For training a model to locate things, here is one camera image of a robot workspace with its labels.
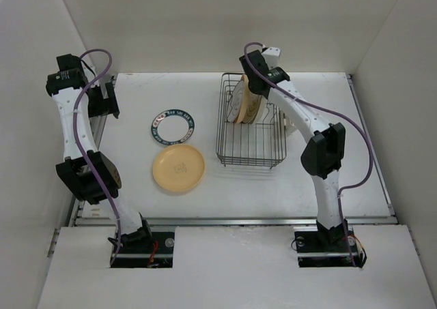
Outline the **green rimmed lettered plate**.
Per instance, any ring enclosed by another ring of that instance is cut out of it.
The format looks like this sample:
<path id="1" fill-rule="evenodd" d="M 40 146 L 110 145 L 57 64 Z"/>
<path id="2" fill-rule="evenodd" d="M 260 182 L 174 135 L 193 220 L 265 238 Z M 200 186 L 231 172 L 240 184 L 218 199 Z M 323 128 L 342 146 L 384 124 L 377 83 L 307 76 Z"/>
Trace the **green rimmed lettered plate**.
<path id="1" fill-rule="evenodd" d="M 169 109 L 159 113 L 150 127 L 153 139 L 166 146 L 185 143 L 194 130 L 193 117 L 182 109 Z"/>

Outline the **yellow plastic plate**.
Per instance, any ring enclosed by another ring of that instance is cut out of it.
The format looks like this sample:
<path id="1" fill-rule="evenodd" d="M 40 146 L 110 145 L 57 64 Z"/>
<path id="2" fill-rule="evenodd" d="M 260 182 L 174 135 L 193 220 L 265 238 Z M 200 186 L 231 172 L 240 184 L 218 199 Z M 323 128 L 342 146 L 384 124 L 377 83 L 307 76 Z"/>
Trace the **yellow plastic plate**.
<path id="1" fill-rule="evenodd" d="M 163 149 L 154 159 L 154 181 L 164 190 L 187 192 L 203 178 L 206 163 L 202 153 L 192 145 L 177 144 Z"/>

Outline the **cream plastic plate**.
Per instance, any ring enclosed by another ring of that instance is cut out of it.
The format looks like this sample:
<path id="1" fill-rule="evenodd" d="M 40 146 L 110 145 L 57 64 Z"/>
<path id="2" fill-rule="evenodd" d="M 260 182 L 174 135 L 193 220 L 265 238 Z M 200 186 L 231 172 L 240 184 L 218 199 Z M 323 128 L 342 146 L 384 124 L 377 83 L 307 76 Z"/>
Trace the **cream plastic plate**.
<path id="1" fill-rule="evenodd" d="M 257 123 L 262 116 L 263 97 L 251 92 L 249 89 L 249 78 L 243 74 L 241 79 L 244 83 L 243 100 L 240 112 L 236 120 L 237 123 Z"/>

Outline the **white plate with grey rings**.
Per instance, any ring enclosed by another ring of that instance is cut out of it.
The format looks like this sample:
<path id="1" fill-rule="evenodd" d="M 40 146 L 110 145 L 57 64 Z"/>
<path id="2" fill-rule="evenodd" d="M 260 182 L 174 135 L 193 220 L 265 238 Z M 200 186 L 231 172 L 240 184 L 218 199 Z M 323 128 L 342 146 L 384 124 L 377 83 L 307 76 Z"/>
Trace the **white plate with grey rings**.
<path id="1" fill-rule="evenodd" d="M 240 109 L 243 103 L 243 97 L 244 97 L 244 87 L 245 83 L 243 80 L 240 80 L 236 86 L 234 87 L 234 90 L 231 93 L 230 100 L 227 105 L 227 111 L 226 111 L 226 119 L 227 122 L 234 122 L 239 114 Z"/>

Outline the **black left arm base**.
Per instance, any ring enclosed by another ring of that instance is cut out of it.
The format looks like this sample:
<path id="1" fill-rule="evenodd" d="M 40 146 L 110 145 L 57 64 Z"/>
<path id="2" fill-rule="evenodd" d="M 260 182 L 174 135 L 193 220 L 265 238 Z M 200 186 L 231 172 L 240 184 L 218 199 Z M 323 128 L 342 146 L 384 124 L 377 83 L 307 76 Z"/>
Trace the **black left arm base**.
<path id="1" fill-rule="evenodd" d="M 175 233 L 173 231 L 156 231 L 153 240 L 142 241 L 131 247 L 122 247 L 111 268 L 172 268 Z"/>

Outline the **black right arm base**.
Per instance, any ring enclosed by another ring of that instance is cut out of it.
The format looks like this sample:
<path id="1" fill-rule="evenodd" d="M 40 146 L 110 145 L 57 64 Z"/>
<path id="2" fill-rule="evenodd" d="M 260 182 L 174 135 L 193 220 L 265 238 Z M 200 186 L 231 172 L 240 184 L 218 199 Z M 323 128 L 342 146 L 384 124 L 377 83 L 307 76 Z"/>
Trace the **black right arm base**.
<path id="1" fill-rule="evenodd" d="M 367 262 L 367 253 L 352 228 L 346 237 L 340 227 L 339 240 L 329 243 L 323 240 L 316 226 L 295 227 L 291 247 L 297 253 L 299 268 L 363 268 Z"/>

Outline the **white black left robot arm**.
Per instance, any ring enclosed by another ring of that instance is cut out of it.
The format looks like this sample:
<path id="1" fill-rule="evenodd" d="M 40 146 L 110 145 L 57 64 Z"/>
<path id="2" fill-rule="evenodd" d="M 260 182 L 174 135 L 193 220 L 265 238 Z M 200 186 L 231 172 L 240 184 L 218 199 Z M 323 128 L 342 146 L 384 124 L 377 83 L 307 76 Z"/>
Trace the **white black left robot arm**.
<path id="1" fill-rule="evenodd" d="M 85 74 L 89 66 L 82 56 L 58 56 L 57 64 L 58 72 L 48 75 L 46 82 L 64 137 L 63 161 L 55 167 L 57 175 L 77 200 L 109 207 L 117 225 L 117 237 L 110 240 L 114 246 L 145 252 L 153 242 L 150 227 L 122 200 L 121 177 L 114 163 L 98 150 L 91 130 L 94 117 L 119 117 L 113 82 L 101 84 L 101 74 L 89 80 Z"/>

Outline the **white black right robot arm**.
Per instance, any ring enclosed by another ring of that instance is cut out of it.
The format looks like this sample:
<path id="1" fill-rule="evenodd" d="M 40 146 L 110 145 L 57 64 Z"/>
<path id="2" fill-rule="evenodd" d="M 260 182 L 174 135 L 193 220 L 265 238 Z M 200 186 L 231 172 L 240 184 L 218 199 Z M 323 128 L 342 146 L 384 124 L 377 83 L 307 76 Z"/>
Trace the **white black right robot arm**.
<path id="1" fill-rule="evenodd" d="M 306 142 L 300 162 L 311 176 L 315 189 L 318 205 L 316 241 L 322 249 L 332 250 L 344 237 L 337 196 L 346 129 L 305 105 L 289 75 L 280 67 L 269 68 L 260 51 L 250 52 L 239 60 L 249 78 L 249 90 L 285 113 Z"/>

